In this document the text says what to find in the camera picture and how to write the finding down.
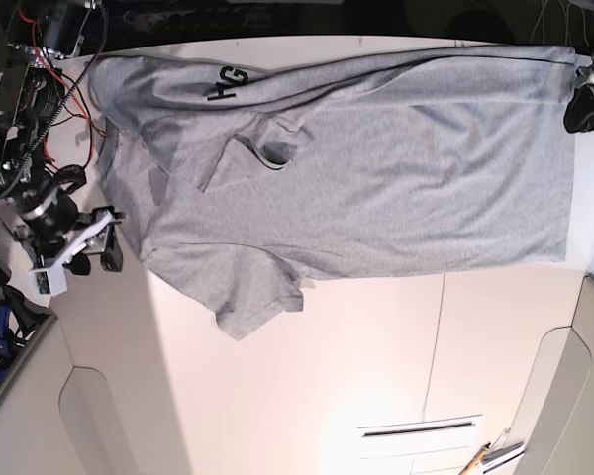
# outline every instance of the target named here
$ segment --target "t-shirt sleeve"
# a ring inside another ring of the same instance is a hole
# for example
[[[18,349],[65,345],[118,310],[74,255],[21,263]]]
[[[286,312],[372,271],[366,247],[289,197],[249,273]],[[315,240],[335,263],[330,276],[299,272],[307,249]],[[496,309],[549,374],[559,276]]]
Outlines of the t-shirt sleeve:
[[[180,244],[154,250],[144,264],[213,311],[218,327],[236,340],[281,311],[303,310],[296,271],[282,259],[256,247]]]

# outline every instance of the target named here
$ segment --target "gray t-shirt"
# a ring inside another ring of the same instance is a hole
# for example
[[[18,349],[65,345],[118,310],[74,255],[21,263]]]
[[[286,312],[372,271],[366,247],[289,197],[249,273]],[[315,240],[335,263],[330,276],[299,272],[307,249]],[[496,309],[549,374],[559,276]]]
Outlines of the gray t-shirt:
[[[565,256],[567,47],[464,47],[287,71],[109,57],[108,199],[145,266],[241,339],[300,279]]]

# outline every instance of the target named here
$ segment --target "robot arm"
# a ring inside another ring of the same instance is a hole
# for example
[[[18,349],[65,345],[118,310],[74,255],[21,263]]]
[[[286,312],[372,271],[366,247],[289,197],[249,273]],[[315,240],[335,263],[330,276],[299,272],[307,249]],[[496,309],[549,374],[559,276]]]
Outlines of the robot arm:
[[[92,62],[66,91],[50,58],[79,55],[84,25],[97,13],[104,34],[94,60],[108,22],[100,0],[16,1],[6,27],[10,55],[0,80],[0,200],[26,224],[16,237],[33,262],[32,281],[41,294],[65,290],[64,268],[89,274],[89,255],[100,255],[108,271],[123,266],[114,230],[121,215],[112,208],[80,213],[70,195],[86,183],[84,167],[53,172],[44,153],[51,125]]]

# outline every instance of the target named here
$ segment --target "white table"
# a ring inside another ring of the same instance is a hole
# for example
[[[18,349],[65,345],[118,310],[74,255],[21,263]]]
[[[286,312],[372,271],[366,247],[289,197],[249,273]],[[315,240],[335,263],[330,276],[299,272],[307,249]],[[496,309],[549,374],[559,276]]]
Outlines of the white table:
[[[303,37],[141,53],[276,69],[464,45]],[[76,75],[82,63],[73,61],[68,72]],[[83,161],[86,138],[84,124],[73,120],[53,131],[49,152]],[[75,196],[80,205],[101,202],[94,181]],[[69,292],[52,307],[72,363],[107,377],[141,473],[362,473],[352,453],[356,427],[484,414],[482,443],[511,425],[540,342],[551,329],[570,325],[594,259],[594,133],[577,136],[568,242],[567,262],[559,265],[317,282],[304,290],[303,313],[278,316],[240,343],[218,330],[207,309],[142,269],[127,248],[123,274],[95,265],[89,278],[71,278]],[[23,287],[26,257],[9,250],[14,280]],[[491,370],[502,378],[491,378]],[[49,398],[56,397],[49,388]],[[0,427],[0,440],[13,431]],[[392,461],[379,469],[457,467],[476,448],[450,461],[413,467]],[[47,473],[59,472],[49,465]]]

